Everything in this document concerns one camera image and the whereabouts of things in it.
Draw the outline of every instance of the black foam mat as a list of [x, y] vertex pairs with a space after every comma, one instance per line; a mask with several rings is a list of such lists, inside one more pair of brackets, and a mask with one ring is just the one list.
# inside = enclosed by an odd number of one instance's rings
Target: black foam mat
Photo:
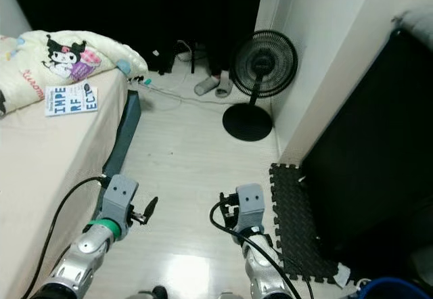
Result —
[[[277, 217], [275, 230], [284, 256], [288, 256], [302, 266], [306, 277], [323, 283], [335, 283], [338, 263], [327, 260], [320, 255], [319, 240], [310, 208], [309, 197], [299, 180], [302, 173], [294, 165], [272, 164], [271, 175], [273, 210]], [[284, 271], [290, 279], [297, 280], [299, 268], [284, 258]]]

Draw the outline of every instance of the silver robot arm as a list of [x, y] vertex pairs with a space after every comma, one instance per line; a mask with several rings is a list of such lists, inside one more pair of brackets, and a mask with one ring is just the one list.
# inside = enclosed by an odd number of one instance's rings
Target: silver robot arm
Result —
[[[278, 255], [272, 248], [270, 237], [264, 234], [262, 220], [265, 201], [260, 185], [239, 186], [236, 188], [236, 194], [231, 194], [228, 198], [225, 198], [223, 194], [220, 195], [221, 200], [230, 198], [231, 203], [220, 206], [225, 226], [247, 237], [275, 262], [279, 262]], [[246, 259], [245, 270], [250, 278], [252, 299], [292, 299], [288, 286], [271, 263], [246, 241], [236, 236], [233, 236], [233, 240], [242, 246], [242, 253]], [[223, 294], [221, 299], [232, 297], [233, 295]]]
[[138, 183], [114, 175], [102, 201], [97, 220], [76, 238], [32, 299], [83, 299], [110, 246], [126, 237], [132, 220], [145, 225], [153, 214], [154, 198], [143, 214], [133, 212]]

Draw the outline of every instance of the black fan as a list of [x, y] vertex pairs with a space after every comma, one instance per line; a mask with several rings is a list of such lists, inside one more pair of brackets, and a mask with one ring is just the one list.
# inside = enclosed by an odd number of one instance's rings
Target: black fan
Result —
[[225, 130], [237, 139], [257, 141], [272, 130], [272, 119], [256, 106], [257, 98], [274, 96], [293, 80], [298, 56], [289, 38], [274, 30], [260, 30], [242, 41], [231, 60], [230, 76], [250, 103], [236, 104], [223, 116]]

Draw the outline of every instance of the white bed sheet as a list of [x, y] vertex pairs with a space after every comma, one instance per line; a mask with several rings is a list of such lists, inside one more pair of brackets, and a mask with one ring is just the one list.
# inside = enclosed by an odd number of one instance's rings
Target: white bed sheet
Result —
[[[98, 112], [44, 117], [44, 102], [0, 120], [0, 298], [20, 298], [58, 204], [79, 181], [98, 176], [112, 151], [127, 99], [127, 82], [114, 69], [89, 78]], [[59, 216], [39, 281], [91, 218], [99, 186], [70, 197]]]

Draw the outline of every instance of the white floor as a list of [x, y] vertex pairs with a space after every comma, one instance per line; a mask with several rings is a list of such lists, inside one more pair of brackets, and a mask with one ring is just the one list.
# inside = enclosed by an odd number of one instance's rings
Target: white floor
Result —
[[[158, 88], [194, 97], [193, 86], [206, 77], [206, 71], [201, 66], [190, 74], [188, 63], [177, 62], [172, 74], [150, 76]], [[146, 227], [134, 226], [108, 252], [86, 299], [126, 298], [158, 284], [167, 288], [170, 299], [217, 299], [228, 291], [250, 298], [240, 247], [210, 224], [208, 212], [220, 192], [233, 193], [238, 185], [260, 183], [267, 206], [265, 229], [275, 235], [268, 173], [278, 160], [274, 133], [254, 143], [238, 141], [221, 124], [228, 105], [181, 103], [136, 88], [143, 113], [123, 173], [139, 182], [133, 201], [136, 209], [144, 210], [154, 196], [159, 202]], [[218, 101], [213, 91], [200, 99]], [[223, 101], [247, 99], [234, 87]], [[269, 108], [269, 100], [261, 105]], [[295, 286], [303, 298], [309, 298], [303, 282]], [[313, 290], [316, 299], [348, 293], [318, 283]]]

